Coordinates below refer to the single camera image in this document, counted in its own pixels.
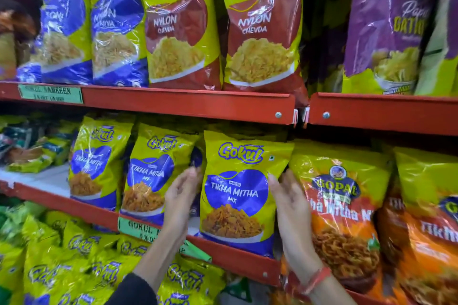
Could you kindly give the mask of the tall yellow blue snack packet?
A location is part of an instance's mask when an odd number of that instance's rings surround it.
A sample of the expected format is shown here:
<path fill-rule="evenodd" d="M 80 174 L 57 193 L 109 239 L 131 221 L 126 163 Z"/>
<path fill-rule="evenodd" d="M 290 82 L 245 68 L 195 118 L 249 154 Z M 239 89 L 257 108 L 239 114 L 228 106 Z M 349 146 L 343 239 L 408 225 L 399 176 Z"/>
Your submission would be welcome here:
<path fill-rule="evenodd" d="M 91 0 L 42 0 L 37 38 L 42 82 L 93 82 Z"/>
<path fill-rule="evenodd" d="M 142 0 L 91 0 L 93 84 L 149 85 L 145 18 Z"/>

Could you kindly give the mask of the green shelf label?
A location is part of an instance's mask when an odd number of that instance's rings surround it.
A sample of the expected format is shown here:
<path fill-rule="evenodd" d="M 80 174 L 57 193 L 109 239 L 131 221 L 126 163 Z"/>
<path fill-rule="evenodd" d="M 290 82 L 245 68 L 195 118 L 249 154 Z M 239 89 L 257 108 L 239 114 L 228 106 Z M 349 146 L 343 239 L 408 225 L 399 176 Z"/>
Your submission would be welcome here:
<path fill-rule="evenodd" d="M 137 222 L 119 216 L 118 231 L 131 237 L 152 243 L 159 236 L 161 229 L 152 227 L 146 223 Z M 185 240 L 183 244 L 180 246 L 179 253 L 204 262 L 211 263 L 213 261 L 212 257 L 209 254 L 207 254 L 200 248 L 196 247 L 188 240 Z"/>
<path fill-rule="evenodd" d="M 20 97 L 52 103 L 83 105 L 81 88 L 53 85 L 18 84 Z"/>

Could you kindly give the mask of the yellow purple snack packet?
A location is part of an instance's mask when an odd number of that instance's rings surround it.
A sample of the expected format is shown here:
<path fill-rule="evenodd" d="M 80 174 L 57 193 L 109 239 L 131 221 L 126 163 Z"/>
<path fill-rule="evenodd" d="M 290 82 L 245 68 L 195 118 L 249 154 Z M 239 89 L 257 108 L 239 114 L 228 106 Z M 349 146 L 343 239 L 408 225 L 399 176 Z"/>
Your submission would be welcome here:
<path fill-rule="evenodd" d="M 352 0 L 343 94 L 412 95 L 436 0 Z"/>
<path fill-rule="evenodd" d="M 458 0 L 438 0 L 415 96 L 458 98 Z"/>

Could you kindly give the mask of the heap of small green packets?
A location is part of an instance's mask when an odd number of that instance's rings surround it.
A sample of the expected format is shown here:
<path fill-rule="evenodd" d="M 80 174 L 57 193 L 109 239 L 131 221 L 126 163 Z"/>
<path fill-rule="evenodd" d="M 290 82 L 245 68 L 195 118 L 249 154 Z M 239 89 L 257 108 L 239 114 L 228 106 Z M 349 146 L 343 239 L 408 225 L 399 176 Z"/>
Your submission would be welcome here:
<path fill-rule="evenodd" d="M 78 119 L 46 115 L 0 115 L 0 166 L 19 173 L 39 173 L 67 163 L 81 126 Z"/>

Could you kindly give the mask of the yellow red snack packet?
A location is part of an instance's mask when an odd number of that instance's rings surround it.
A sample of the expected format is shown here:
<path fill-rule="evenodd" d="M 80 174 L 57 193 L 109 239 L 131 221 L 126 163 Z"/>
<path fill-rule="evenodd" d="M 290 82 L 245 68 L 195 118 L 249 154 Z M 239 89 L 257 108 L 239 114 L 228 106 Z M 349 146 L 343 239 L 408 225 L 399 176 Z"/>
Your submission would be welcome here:
<path fill-rule="evenodd" d="M 214 0 L 143 0 L 150 88 L 221 90 Z"/>
<path fill-rule="evenodd" d="M 229 17 L 223 90 L 291 94 L 308 103 L 299 46 L 304 0 L 224 0 Z"/>

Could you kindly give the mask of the person's right hand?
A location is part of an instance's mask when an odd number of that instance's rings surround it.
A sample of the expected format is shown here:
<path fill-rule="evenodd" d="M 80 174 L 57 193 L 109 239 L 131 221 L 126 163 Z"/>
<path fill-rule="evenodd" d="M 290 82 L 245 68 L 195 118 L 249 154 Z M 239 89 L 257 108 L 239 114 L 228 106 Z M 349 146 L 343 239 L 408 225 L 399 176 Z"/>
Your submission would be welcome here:
<path fill-rule="evenodd" d="M 290 269 L 305 283 L 323 267 L 312 243 L 311 206 L 292 170 L 278 182 L 283 187 L 283 204 L 276 205 L 283 254 Z"/>

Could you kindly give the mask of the person's right forearm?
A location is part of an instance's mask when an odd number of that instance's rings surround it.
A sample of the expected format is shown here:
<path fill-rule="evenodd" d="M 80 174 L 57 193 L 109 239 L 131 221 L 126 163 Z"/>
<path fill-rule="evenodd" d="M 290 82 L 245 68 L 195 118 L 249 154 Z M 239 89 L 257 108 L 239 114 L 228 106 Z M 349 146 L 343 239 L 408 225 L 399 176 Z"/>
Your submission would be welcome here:
<path fill-rule="evenodd" d="M 329 276 L 318 283 L 308 294 L 313 305 L 357 305 L 346 289 Z"/>

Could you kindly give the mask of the red wrist band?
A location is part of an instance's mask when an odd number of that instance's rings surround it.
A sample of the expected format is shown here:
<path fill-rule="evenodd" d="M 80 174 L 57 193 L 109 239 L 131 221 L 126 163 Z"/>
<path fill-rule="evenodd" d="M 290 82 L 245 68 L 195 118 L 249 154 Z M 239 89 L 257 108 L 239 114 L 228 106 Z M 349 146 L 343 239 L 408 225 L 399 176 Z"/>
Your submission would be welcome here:
<path fill-rule="evenodd" d="M 331 275 L 332 272 L 329 267 L 322 267 L 316 271 L 307 282 L 301 283 L 297 291 L 304 296 L 308 296 L 321 282 Z"/>

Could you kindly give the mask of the black sleeve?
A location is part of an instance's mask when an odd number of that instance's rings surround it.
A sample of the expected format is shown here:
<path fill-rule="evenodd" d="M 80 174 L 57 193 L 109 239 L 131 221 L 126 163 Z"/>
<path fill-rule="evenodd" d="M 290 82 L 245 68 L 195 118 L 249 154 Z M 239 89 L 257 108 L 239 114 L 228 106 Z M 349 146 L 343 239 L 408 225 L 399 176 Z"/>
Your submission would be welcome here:
<path fill-rule="evenodd" d="M 140 276 L 129 273 L 104 305 L 158 305 L 152 287 Z"/>

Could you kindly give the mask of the person's left hand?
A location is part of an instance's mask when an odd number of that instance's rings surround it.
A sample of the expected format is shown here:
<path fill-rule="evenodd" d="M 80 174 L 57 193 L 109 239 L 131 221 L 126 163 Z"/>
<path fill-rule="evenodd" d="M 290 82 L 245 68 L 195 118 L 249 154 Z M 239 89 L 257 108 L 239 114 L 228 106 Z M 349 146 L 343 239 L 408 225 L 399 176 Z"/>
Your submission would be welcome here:
<path fill-rule="evenodd" d="M 163 231 L 172 237 L 187 235 L 188 221 L 190 216 L 191 202 L 165 201 Z"/>

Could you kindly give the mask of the pile of yellow packets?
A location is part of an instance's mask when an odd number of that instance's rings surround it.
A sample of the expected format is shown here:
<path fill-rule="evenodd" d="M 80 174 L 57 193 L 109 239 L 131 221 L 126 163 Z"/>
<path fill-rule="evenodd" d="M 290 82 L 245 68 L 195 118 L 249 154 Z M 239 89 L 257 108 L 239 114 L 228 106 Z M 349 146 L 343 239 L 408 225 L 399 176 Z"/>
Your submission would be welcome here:
<path fill-rule="evenodd" d="M 149 245 L 34 203 L 0 203 L 0 305 L 104 305 Z M 219 305 L 225 271 L 175 256 L 158 305 Z"/>

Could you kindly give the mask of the orange yellow snack packet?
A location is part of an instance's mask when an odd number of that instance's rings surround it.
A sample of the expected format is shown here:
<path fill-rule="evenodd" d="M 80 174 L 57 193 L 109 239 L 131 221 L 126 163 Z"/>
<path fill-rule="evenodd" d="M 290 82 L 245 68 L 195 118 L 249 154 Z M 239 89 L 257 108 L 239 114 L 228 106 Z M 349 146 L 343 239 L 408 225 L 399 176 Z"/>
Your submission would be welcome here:
<path fill-rule="evenodd" d="M 458 157 L 386 146 L 392 178 L 377 214 L 398 305 L 458 305 Z"/>
<path fill-rule="evenodd" d="M 313 246 L 348 290 L 383 300 L 381 246 L 373 216 L 391 172 L 364 147 L 295 140 L 289 162 L 311 205 Z"/>

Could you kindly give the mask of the red metal shelf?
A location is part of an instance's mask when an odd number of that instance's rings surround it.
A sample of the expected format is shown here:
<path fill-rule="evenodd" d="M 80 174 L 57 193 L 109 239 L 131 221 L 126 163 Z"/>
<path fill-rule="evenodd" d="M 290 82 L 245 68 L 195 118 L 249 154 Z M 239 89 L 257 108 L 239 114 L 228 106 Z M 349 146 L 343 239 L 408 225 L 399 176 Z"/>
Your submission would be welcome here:
<path fill-rule="evenodd" d="M 18 82 L 0 82 L 0 101 L 30 101 L 58 105 L 85 106 L 106 110 L 134 111 L 165 115 L 203 117 L 232 121 L 296 125 L 299 111 L 292 94 L 259 94 L 226 91 L 162 88 L 81 88 L 83 105 L 26 100 L 20 97 Z"/>
<path fill-rule="evenodd" d="M 70 190 L 66 181 L 67 170 L 65 166 L 61 166 L 41 173 L 29 174 L 10 172 L 4 167 L 0 167 L 0 193 L 31 201 L 47 209 L 65 212 L 82 219 L 86 223 L 100 226 L 112 232 L 119 232 L 119 216 L 163 230 L 162 226 L 70 198 Z M 295 289 L 293 289 L 293 286 L 297 284 L 295 275 L 290 276 L 288 281 L 283 280 L 279 261 L 194 236 L 193 234 L 198 231 L 198 222 L 197 218 L 189 218 L 186 240 L 209 254 L 213 259 L 212 264 L 262 284 L 278 289 L 285 287 L 284 291 L 290 297 L 301 300 L 305 305 L 311 305 L 309 299 L 300 293 L 295 293 Z"/>
<path fill-rule="evenodd" d="M 458 137 L 458 98 L 315 93 L 305 124 Z"/>

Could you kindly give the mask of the person's left forearm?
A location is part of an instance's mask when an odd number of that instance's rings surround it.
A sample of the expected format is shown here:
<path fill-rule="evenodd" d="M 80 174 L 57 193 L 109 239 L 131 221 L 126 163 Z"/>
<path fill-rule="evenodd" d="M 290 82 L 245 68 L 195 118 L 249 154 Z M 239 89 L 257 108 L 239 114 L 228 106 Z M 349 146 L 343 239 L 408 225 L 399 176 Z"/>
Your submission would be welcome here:
<path fill-rule="evenodd" d="M 185 239 L 186 235 L 172 237 L 168 234 L 160 234 L 143 255 L 133 273 L 157 293 L 170 264 Z"/>

